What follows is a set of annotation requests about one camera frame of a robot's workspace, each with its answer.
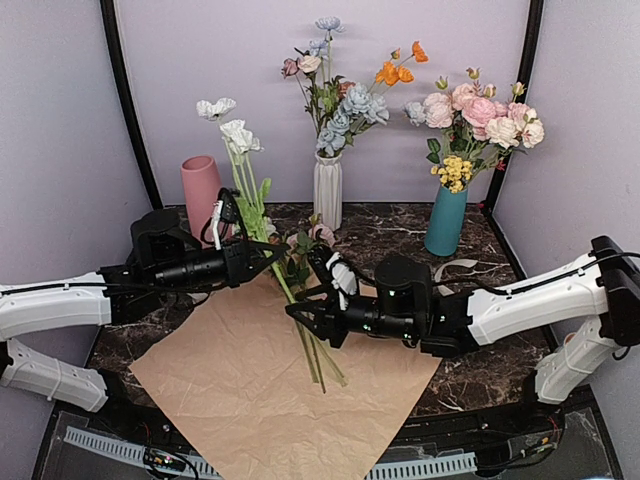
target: white vase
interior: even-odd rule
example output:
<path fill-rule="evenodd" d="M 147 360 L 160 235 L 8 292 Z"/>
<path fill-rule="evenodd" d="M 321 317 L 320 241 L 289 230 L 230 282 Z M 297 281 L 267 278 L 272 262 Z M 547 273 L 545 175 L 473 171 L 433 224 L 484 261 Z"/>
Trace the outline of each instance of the white vase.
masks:
<path fill-rule="evenodd" d="M 313 213 L 322 214 L 322 223 L 337 230 L 342 223 L 342 165 L 337 157 L 322 158 L 316 153 L 313 171 Z"/>

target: table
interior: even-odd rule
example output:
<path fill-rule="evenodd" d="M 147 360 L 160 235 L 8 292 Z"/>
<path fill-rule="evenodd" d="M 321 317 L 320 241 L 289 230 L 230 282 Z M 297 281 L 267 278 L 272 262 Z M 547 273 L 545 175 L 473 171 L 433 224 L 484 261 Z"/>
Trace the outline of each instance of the table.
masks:
<path fill-rule="evenodd" d="M 468 205 L 460 247 L 453 257 L 429 254 L 423 245 L 430 204 L 345 204 L 335 248 L 368 275 L 389 253 L 425 262 L 435 270 L 454 258 L 478 260 L 473 270 L 450 267 L 447 275 L 474 275 L 491 286 L 516 280 L 504 252 L 479 208 Z M 278 231 L 309 228 L 310 204 L 267 206 Z M 103 327 L 89 360 L 91 368 L 118 372 L 131 399 L 145 406 L 153 401 L 128 367 L 189 316 L 191 301 L 176 297 L 139 322 Z M 460 358 L 445 359 L 411 415 L 435 415 L 514 403 L 522 397 L 522 382 L 549 348 L 540 329 L 522 332 Z"/>

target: pink rose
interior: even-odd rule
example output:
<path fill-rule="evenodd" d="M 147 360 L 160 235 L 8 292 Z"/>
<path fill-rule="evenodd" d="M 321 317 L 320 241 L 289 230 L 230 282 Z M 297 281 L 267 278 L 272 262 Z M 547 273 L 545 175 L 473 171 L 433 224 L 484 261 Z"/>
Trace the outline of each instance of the pink rose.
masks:
<path fill-rule="evenodd" d="M 524 119 L 525 113 L 530 110 L 530 107 L 526 103 L 510 103 L 509 104 L 509 112 L 507 113 L 507 117 L 514 121 L 516 124 L 516 128 L 520 131 L 524 130 L 527 122 Z"/>
<path fill-rule="evenodd" d="M 507 107 L 505 106 L 504 103 L 500 103 L 500 102 L 493 102 L 493 104 L 496 106 L 496 118 L 497 117 L 506 117 L 507 116 Z"/>
<path fill-rule="evenodd" d="M 475 97 L 462 109 L 462 116 L 474 127 L 484 128 L 496 118 L 496 106 L 487 98 Z"/>
<path fill-rule="evenodd" d="M 427 126 L 430 128 L 447 128 L 453 122 L 451 98 L 444 93 L 432 93 L 424 101 L 427 115 Z"/>
<path fill-rule="evenodd" d="M 476 88 L 473 85 L 468 83 L 458 85 L 452 94 L 452 106 L 456 110 L 462 110 L 464 106 L 476 96 Z"/>
<path fill-rule="evenodd" d="M 314 225 L 313 228 L 309 230 L 309 236 L 313 240 L 324 240 L 330 247 L 333 247 L 336 243 L 336 237 L 333 235 L 331 229 L 322 223 Z"/>

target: lavender wall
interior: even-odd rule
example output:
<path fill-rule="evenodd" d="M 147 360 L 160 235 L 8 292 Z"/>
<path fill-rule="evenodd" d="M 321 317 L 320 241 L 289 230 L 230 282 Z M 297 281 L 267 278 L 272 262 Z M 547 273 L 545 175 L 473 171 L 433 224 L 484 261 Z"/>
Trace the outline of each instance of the lavender wall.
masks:
<path fill-rule="evenodd" d="M 496 212 L 529 275 L 576 258 L 602 234 L 640 251 L 640 4 L 545 8 L 529 99 L 547 138 L 509 169 Z M 637 349 L 607 361 L 591 384 L 625 478 L 640 478 Z"/>
<path fill-rule="evenodd" d="M 132 87 L 163 199 L 183 203 L 179 166 L 212 153 L 231 184 L 220 134 L 198 119 L 195 103 L 221 96 L 238 101 L 236 115 L 248 121 L 266 147 L 257 174 L 274 178 L 272 201 L 311 201 L 315 140 L 293 79 L 279 70 L 292 47 L 320 36 L 313 21 L 339 15 L 347 31 L 336 35 L 336 71 L 370 82 L 396 47 L 420 39 L 432 61 L 410 64 L 417 81 L 394 87 L 387 100 L 393 121 L 356 138 L 344 158 L 346 201 L 433 201 L 437 179 L 426 165 L 426 130 L 400 113 L 408 100 L 435 90 L 433 81 L 481 66 L 486 80 L 506 95 L 518 69 L 527 0 L 245 0 L 118 2 Z M 488 176 L 476 180 L 471 201 L 484 198 Z"/>
<path fill-rule="evenodd" d="M 94 1 L 0 2 L 0 284 L 119 263 L 149 207 Z M 96 329 L 20 340 L 76 364 Z M 0 388 L 0 476 L 31 478 L 51 404 Z"/>

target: teal vase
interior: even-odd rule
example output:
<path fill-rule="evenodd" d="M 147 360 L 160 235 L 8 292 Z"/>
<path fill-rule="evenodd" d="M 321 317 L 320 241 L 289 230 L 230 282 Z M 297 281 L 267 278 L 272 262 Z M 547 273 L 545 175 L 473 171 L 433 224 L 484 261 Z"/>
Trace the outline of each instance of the teal vase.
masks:
<path fill-rule="evenodd" d="M 448 257 L 456 252 L 466 207 L 466 189 L 451 193 L 448 188 L 440 186 L 424 238 L 424 246 L 429 252 L 439 257 Z"/>

